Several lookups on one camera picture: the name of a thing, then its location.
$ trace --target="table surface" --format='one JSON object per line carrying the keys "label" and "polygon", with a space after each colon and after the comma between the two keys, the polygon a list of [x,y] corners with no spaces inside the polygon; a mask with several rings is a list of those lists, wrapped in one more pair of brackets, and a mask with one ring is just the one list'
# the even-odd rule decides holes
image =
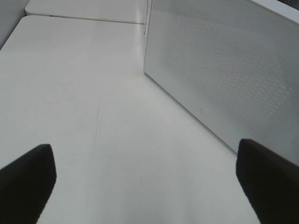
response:
{"label": "table surface", "polygon": [[142,23],[147,0],[30,0],[29,15]]}
{"label": "table surface", "polygon": [[52,145],[40,224],[259,223],[235,152],[144,74],[141,45],[137,24],[23,18],[0,51],[0,167]]}

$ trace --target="perforated metal panel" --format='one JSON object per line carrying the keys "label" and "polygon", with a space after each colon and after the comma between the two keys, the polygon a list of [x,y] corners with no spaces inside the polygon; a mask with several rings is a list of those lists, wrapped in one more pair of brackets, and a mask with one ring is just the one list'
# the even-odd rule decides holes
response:
{"label": "perforated metal panel", "polygon": [[299,10],[299,0],[279,0],[279,1],[285,3],[288,6],[291,6],[292,8]]}
{"label": "perforated metal panel", "polygon": [[235,150],[253,138],[299,164],[298,37],[248,0],[153,0],[145,71]]}

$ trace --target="black rubber pad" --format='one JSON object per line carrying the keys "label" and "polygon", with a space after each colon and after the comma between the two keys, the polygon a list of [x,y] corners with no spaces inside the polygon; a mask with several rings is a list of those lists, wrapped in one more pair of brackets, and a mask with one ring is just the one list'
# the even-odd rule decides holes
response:
{"label": "black rubber pad", "polygon": [[39,145],[0,170],[0,224],[35,224],[56,182],[50,145]]}
{"label": "black rubber pad", "polygon": [[253,140],[241,140],[236,174],[262,224],[299,224],[298,166]]}

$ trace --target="white surface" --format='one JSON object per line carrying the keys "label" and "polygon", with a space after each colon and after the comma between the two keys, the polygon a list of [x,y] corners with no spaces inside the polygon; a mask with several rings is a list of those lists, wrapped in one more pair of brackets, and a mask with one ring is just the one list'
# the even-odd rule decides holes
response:
{"label": "white surface", "polygon": [[27,15],[144,23],[147,0],[30,0]]}
{"label": "white surface", "polygon": [[22,19],[0,51],[0,167],[52,145],[57,182],[39,224],[259,223],[235,153],[144,75],[139,34]]}
{"label": "white surface", "polygon": [[0,0],[0,49],[25,16],[24,8],[29,0]]}
{"label": "white surface", "polygon": [[153,0],[149,24],[148,75],[234,150],[299,165],[299,24],[250,0]]}

